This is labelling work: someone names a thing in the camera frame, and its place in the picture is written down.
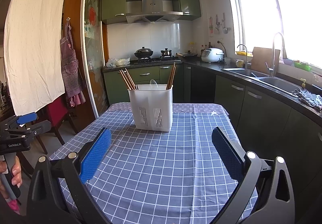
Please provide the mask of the person's left hand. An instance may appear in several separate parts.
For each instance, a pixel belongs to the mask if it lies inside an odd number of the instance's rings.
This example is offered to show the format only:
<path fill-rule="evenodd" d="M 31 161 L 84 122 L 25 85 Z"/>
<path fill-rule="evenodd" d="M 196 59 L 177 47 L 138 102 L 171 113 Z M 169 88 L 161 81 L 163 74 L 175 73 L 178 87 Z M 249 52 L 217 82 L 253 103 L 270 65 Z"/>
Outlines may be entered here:
<path fill-rule="evenodd" d="M 7 164 L 4 161 L 1 161 L 1 173 L 5 172 L 7 170 Z M 22 185 L 22 174 L 21 174 L 21 164 L 19 158 L 15 157 L 15 164 L 13 165 L 11 172 L 13 174 L 11 183 L 14 186 L 17 186 L 18 188 Z M 9 195 L 6 191 L 5 186 L 1 182 L 1 194 L 4 197 L 4 199 L 8 199 Z"/>

